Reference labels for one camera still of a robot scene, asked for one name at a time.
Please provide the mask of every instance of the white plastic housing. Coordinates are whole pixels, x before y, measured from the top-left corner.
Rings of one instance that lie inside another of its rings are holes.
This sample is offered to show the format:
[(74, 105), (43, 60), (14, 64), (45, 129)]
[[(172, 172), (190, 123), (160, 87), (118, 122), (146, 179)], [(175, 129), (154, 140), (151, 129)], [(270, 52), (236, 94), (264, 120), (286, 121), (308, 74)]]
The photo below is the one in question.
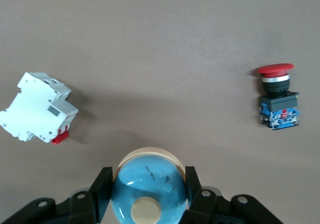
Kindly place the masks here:
[(26, 72), (18, 93), (5, 111), (0, 125), (21, 141), (38, 137), (49, 143), (69, 129), (78, 109), (66, 101), (71, 90), (44, 72)]

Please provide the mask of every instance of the red button cap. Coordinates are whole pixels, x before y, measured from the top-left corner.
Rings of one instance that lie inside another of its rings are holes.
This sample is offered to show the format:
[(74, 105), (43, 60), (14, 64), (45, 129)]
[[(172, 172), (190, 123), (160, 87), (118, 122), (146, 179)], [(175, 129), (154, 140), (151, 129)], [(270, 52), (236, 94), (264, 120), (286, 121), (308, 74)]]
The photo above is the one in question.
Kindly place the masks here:
[(265, 65), (258, 69), (258, 73), (263, 74), (265, 78), (278, 78), (287, 75), (287, 71), (294, 67), (291, 63)]
[(56, 138), (52, 139), (53, 145), (58, 145), (60, 142), (62, 142), (64, 139), (69, 137), (69, 133), (65, 131), (61, 135), (58, 135)]

